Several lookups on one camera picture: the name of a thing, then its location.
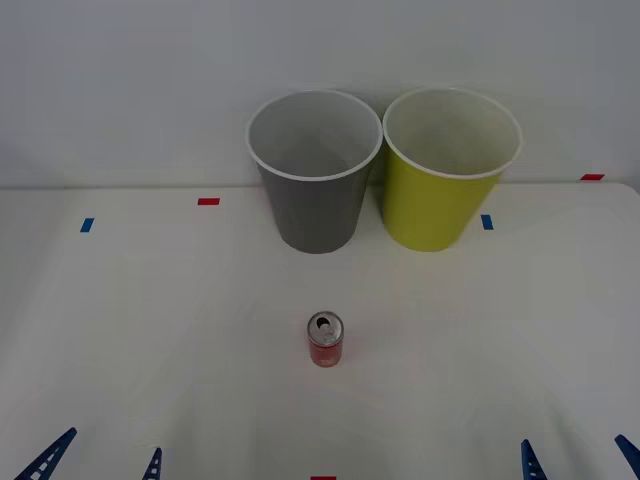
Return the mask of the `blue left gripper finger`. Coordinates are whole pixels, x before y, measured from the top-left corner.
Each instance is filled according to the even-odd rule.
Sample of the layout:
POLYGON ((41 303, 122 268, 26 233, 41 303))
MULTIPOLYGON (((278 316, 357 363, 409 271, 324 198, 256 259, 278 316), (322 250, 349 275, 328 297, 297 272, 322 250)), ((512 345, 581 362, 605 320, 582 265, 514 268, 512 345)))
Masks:
POLYGON ((143 474, 143 480, 160 480, 162 467, 162 449, 156 448, 143 474))
POLYGON ((48 480, 76 435, 75 428, 67 430, 17 475, 15 480, 48 480))

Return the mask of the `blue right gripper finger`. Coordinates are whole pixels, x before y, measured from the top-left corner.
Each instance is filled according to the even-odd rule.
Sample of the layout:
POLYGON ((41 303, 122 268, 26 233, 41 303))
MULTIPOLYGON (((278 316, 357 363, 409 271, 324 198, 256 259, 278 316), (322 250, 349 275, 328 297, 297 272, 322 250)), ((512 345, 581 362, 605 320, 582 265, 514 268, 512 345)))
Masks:
POLYGON ((521 442, 521 463, 524 480, 546 480, 546 474, 528 439, 521 442))
POLYGON ((615 443, 635 475, 640 475, 640 451, 622 434, 615 437, 615 443))

